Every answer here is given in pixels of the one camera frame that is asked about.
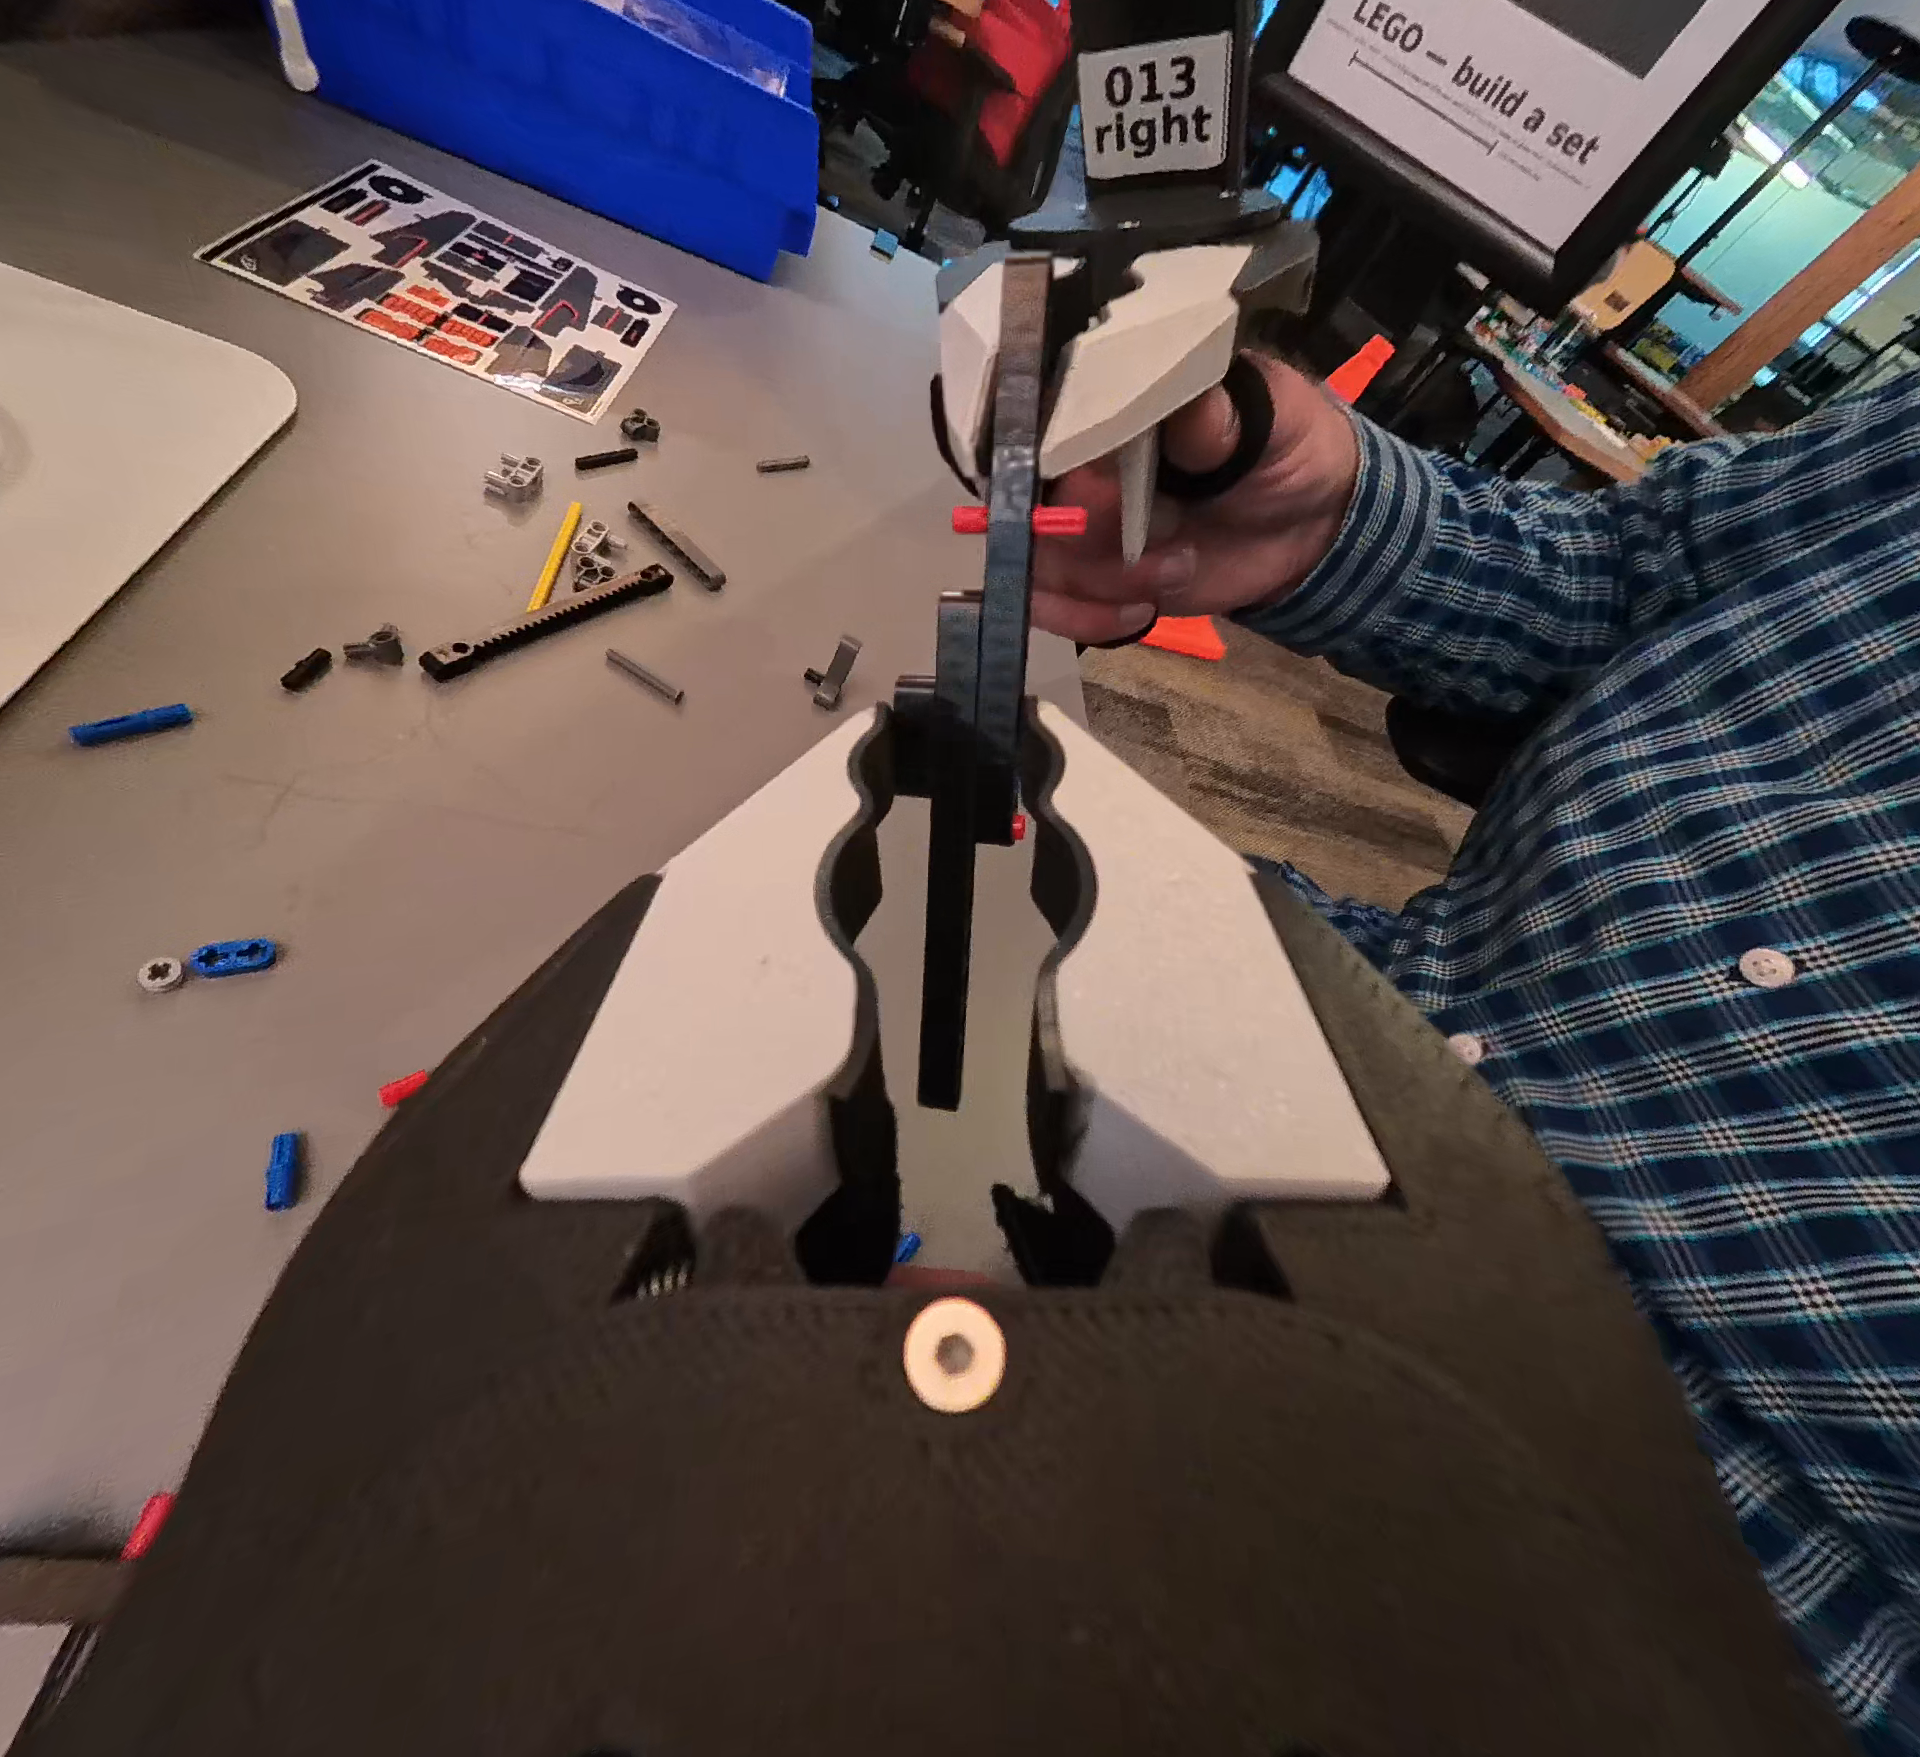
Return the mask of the dark grey flat beam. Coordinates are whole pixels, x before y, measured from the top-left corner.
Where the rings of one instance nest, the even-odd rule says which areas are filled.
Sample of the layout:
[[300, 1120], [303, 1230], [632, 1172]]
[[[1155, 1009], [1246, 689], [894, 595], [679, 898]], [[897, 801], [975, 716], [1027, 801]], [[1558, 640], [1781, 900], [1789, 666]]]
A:
[[666, 552], [674, 565], [685, 570], [702, 590], [719, 594], [727, 588], [725, 568], [707, 552], [685, 529], [666, 520], [655, 508], [632, 498], [626, 506], [627, 518]]

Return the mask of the person's right hand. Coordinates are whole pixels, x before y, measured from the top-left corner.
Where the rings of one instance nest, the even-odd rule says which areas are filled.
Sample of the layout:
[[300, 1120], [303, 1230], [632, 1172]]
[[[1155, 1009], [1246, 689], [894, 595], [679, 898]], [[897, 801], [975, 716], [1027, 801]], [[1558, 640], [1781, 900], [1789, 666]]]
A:
[[1136, 564], [1121, 549], [1117, 456], [1068, 473], [1052, 500], [1088, 510], [1075, 541], [1036, 546], [1030, 619], [1079, 646], [1113, 646], [1156, 618], [1227, 615], [1289, 595], [1327, 555], [1352, 504], [1359, 447], [1349, 414], [1292, 363], [1253, 354], [1272, 408], [1260, 458], [1203, 503], [1159, 489]]

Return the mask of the black gear rack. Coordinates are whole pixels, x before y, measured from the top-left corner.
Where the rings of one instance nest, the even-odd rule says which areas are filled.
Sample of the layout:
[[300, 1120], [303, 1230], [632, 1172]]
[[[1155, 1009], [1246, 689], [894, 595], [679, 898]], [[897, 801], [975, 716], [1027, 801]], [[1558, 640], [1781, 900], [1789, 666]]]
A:
[[419, 669], [437, 684], [455, 682], [565, 628], [602, 618], [627, 604], [659, 597], [671, 592], [674, 584], [674, 574], [659, 565], [638, 570], [589, 592], [574, 594], [567, 602], [528, 611], [473, 640], [453, 640], [429, 647], [419, 654]]

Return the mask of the black frame assembly red pins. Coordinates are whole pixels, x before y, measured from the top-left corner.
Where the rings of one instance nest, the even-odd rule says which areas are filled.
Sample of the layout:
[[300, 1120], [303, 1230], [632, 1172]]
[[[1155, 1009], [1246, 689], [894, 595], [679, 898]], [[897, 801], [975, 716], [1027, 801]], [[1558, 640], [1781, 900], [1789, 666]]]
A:
[[120, 1549], [105, 1558], [3, 1555], [3, 1628], [77, 1628], [105, 1624], [123, 1601], [133, 1565], [151, 1552], [175, 1497], [147, 1499]]

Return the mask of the white stand base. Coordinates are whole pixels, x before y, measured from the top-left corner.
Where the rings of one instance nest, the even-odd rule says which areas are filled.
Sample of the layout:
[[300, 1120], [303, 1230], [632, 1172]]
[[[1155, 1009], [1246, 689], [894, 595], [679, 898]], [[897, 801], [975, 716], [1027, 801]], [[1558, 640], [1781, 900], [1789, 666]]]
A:
[[297, 416], [266, 360], [3, 266], [3, 701]]

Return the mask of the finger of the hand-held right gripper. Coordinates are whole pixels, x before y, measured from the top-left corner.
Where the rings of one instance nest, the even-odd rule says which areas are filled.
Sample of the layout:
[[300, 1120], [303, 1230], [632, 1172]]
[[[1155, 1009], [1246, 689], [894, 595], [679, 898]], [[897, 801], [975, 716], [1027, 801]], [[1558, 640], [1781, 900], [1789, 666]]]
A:
[[1044, 429], [1046, 481], [1126, 448], [1222, 381], [1249, 257], [1242, 245], [1205, 245], [1133, 263], [1133, 286], [1061, 358]]
[[990, 493], [1005, 268], [1005, 257], [966, 257], [945, 266], [937, 285], [940, 374], [931, 388], [935, 441], [979, 503], [986, 503]]

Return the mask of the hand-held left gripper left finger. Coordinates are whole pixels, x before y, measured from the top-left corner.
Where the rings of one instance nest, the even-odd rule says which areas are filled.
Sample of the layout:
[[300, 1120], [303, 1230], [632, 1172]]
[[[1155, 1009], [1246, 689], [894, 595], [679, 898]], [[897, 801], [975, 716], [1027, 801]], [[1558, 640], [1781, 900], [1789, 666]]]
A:
[[817, 1283], [900, 1242], [897, 1117], [873, 974], [894, 718], [846, 721], [659, 871], [523, 1167], [535, 1200], [750, 1210]]

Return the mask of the long black beam assembly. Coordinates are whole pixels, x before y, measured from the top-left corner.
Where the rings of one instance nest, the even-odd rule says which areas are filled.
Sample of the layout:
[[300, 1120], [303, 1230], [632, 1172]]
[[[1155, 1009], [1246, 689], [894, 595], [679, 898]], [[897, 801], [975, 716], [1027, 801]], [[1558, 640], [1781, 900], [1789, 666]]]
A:
[[965, 1088], [975, 854], [1013, 844], [1020, 798], [1052, 283], [1044, 253], [1002, 266], [980, 590], [943, 597], [935, 675], [894, 694], [900, 792], [931, 803], [917, 1098], [948, 1111]]

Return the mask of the red backpack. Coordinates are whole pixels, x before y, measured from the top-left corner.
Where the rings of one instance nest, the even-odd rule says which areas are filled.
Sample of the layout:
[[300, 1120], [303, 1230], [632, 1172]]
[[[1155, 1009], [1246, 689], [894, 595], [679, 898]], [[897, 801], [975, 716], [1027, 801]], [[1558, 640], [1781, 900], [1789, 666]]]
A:
[[982, 0], [962, 45], [912, 53], [905, 90], [958, 214], [998, 230], [1047, 199], [1075, 101], [1069, 57], [1069, 0]]

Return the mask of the blue plastic bin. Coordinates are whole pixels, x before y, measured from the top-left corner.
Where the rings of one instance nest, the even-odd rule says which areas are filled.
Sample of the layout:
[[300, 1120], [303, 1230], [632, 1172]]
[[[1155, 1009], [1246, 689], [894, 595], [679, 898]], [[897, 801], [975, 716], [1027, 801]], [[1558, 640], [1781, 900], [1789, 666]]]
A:
[[784, 99], [587, 0], [295, 0], [326, 101], [769, 280], [819, 205], [814, 32], [685, 0], [792, 65]]

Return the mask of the person's right forearm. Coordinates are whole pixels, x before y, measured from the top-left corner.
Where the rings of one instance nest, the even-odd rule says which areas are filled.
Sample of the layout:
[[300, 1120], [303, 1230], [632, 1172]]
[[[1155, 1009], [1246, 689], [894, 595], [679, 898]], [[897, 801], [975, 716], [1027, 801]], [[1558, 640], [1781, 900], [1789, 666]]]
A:
[[1589, 494], [1366, 426], [1330, 552], [1235, 618], [1447, 714], [1541, 718], [1530, 794], [1613, 833], [1797, 808], [1915, 832], [1917, 426], [1908, 372]]

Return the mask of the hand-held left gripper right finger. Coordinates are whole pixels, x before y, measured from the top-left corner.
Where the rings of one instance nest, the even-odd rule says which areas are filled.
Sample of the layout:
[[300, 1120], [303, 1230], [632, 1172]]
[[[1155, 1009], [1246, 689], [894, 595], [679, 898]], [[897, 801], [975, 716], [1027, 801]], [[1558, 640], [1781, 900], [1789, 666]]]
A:
[[1372, 1204], [1387, 1165], [1251, 865], [1058, 705], [1020, 765], [1036, 981], [1020, 1277], [1093, 1286], [1140, 1217]]

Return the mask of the sticker sheet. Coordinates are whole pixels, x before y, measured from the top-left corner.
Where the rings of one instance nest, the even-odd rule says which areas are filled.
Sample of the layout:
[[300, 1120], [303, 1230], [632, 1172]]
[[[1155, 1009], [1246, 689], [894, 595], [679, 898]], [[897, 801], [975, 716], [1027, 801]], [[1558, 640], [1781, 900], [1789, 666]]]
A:
[[587, 423], [609, 414], [679, 309], [377, 160], [197, 258]]

